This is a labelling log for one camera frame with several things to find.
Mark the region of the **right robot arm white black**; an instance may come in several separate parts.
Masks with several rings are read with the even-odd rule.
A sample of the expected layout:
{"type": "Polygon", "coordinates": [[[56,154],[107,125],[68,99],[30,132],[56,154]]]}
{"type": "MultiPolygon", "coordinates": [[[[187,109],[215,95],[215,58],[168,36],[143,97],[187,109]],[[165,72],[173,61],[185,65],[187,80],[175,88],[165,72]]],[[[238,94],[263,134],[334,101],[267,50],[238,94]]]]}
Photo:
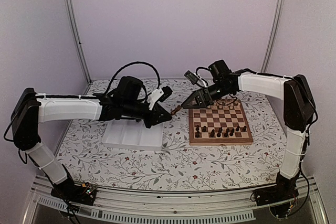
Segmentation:
{"type": "Polygon", "coordinates": [[[183,109],[202,109],[226,95],[237,92],[264,94],[283,102],[287,145],[278,178],[294,179],[300,172],[304,148],[309,144],[310,126],[318,119],[316,104],[307,78],[302,74],[278,76],[248,68],[231,71],[225,61],[208,66],[213,84],[193,91],[182,103],[183,109]]]}

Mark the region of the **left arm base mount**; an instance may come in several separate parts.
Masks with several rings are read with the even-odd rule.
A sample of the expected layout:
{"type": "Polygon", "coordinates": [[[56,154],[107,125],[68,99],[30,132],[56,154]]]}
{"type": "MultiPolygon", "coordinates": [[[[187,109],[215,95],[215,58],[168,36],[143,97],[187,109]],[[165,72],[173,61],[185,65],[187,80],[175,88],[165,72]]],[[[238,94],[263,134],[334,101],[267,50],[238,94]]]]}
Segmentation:
{"type": "Polygon", "coordinates": [[[97,187],[88,182],[77,185],[72,180],[66,180],[58,185],[53,184],[51,195],[65,201],[93,206],[97,187]]]}

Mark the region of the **wooden chess board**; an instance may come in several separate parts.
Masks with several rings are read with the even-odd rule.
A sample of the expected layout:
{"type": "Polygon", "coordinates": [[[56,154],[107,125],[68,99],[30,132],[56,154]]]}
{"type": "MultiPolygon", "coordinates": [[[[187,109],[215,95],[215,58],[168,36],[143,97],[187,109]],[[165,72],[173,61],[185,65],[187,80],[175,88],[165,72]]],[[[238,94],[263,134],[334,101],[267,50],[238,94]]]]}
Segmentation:
{"type": "Polygon", "coordinates": [[[213,105],[203,109],[189,109],[189,134],[190,145],[194,146],[217,146],[217,145],[251,145],[253,137],[246,118],[243,105],[239,99],[221,99],[213,105]],[[195,137],[195,128],[199,126],[201,137],[195,137]],[[207,131],[202,132],[202,127],[206,126],[207,131]],[[227,128],[230,130],[240,126],[238,132],[233,136],[223,137],[227,128]],[[218,129],[222,127],[222,137],[217,137],[218,129]],[[215,137],[209,136],[212,129],[215,130],[215,137]]]}

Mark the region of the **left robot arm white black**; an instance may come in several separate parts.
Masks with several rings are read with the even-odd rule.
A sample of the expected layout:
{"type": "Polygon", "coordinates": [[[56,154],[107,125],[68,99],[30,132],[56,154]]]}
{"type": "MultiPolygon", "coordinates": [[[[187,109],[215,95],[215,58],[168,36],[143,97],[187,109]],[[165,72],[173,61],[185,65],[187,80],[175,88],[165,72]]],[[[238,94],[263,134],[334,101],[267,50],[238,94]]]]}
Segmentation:
{"type": "Polygon", "coordinates": [[[59,140],[56,130],[73,120],[136,120],[147,129],[169,121],[172,116],[160,104],[172,94],[172,89],[158,86],[140,98],[141,90],[146,90],[143,81],[131,76],[121,78],[114,89],[92,95],[47,95],[26,88],[10,117],[10,141],[58,185],[61,195],[73,200],[78,188],[55,157],[52,141],[59,140]]]}

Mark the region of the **dark chess rook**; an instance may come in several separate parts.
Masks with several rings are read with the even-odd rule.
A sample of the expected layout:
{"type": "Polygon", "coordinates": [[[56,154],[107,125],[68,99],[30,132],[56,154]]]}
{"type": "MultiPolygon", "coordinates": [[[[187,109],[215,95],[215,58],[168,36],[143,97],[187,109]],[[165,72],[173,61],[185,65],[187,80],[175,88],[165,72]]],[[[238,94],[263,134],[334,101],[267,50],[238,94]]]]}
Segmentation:
{"type": "Polygon", "coordinates": [[[228,137],[229,136],[230,129],[227,128],[226,131],[223,133],[223,137],[228,137]]]}

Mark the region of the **white plastic tray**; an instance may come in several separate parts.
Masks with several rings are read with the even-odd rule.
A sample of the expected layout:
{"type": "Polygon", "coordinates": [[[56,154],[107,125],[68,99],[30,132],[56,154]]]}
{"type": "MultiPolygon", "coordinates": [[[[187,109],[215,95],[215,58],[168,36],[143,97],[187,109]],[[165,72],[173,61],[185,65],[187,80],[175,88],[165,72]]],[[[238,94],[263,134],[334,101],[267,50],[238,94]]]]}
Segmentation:
{"type": "Polygon", "coordinates": [[[143,121],[115,120],[108,123],[102,143],[111,148],[160,151],[163,147],[163,129],[163,124],[148,129],[143,121]]]}

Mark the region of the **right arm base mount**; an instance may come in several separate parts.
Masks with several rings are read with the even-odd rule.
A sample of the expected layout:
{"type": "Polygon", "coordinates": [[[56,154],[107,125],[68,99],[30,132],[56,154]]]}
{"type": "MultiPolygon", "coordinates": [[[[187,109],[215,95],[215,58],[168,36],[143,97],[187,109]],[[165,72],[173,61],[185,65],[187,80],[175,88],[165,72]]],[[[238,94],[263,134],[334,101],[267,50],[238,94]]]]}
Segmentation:
{"type": "Polygon", "coordinates": [[[294,206],[297,204],[299,196],[297,188],[290,190],[279,189],[277,186],[256,189],[252,192],[250,200],[257,206],[268,205],[270,213],[278,218],[287,218],[294,206]]]}

